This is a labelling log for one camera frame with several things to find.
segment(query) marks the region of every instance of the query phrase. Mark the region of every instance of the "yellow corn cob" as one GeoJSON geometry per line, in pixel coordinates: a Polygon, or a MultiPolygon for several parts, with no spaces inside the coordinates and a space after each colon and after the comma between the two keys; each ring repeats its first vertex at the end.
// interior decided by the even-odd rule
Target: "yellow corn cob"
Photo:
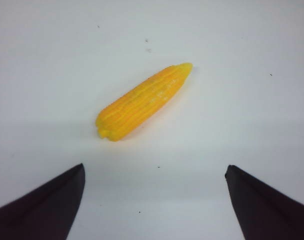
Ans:
{"type": "Polygon", "coordinates": [[[103,109],[95,121],[101,138],[116,142],[142,124],[176,94],[192,67],[169,66],[103,109]]]}

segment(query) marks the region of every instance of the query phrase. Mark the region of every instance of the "white table surface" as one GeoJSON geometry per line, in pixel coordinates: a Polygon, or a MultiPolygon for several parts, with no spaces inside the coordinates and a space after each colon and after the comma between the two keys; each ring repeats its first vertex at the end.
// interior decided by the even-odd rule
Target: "white table surface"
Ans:
{"type": "Polygon", "coordinates": [[[79,163],[69,240],[242,239],[229,164],[304,204],[304,0],[0,0],[0,206],[79,163]],[[182,62],[164,108],[98,137],[100,110],[182,62]]]}

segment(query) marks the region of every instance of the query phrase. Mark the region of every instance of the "toy corn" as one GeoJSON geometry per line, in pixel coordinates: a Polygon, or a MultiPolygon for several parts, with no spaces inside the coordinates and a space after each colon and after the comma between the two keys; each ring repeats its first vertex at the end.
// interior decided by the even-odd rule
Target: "toy corn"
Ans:
{"type": "Polygon", "coordinates": [[[104,108],[95,121],[101,138],[116,142],[142,124],[176,94],[192,67],[169,66],[104,108]]]}

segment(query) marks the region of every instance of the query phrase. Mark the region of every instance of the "white background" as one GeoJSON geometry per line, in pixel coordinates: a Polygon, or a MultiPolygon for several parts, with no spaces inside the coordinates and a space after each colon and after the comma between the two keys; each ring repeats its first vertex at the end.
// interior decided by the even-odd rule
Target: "white background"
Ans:
{"type": "Polygon", "coordinates": [[[229,164],[304,204],[304,0],[0,0],[0,206],[79,163],[69,240],[242,239],[229,164]],[[164,108],[97,136],[100,110],[182,62],[164,108]]]}

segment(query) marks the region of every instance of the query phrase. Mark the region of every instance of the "corn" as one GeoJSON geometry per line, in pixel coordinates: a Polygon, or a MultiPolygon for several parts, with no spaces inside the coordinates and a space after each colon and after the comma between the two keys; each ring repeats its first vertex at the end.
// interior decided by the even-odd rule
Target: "corn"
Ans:
{"type": "Polygon", "coordinates": [[[192,67],[169,66],[103,109],[95,121],[101,138],[116,142],[142,124],[176,94],[192,67]]]}

